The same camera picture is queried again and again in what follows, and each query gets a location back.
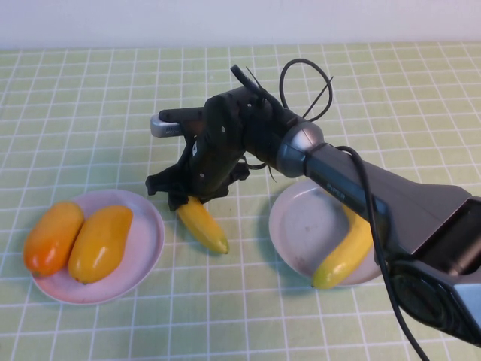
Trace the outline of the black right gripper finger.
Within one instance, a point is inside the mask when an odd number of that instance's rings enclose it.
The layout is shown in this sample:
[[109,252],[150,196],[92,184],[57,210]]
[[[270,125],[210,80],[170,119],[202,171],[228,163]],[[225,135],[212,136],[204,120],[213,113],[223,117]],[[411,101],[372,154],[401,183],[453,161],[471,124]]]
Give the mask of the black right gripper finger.
[[189,203],[189,197],[191,196],[185,190],[169,190],[168,191],[168,207],[171,211],[176,211],[183,205]]
[[149,175],[145,181],[147,194],[153,196],[157,192],[166,192],[186,196],[187,165],[187,161],[179,161],[157,174]]

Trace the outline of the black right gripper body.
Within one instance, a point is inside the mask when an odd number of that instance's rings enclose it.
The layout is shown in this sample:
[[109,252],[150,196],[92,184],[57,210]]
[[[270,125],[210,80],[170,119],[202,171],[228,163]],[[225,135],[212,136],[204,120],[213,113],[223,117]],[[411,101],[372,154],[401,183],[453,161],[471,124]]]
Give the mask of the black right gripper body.
[[201,111],[202,129],[190,141],[181,165],[181,180],[188,195],[201,202],[226,196],[227,180],[245,149],[241,102],[248,99],[241,89],[209,98]]

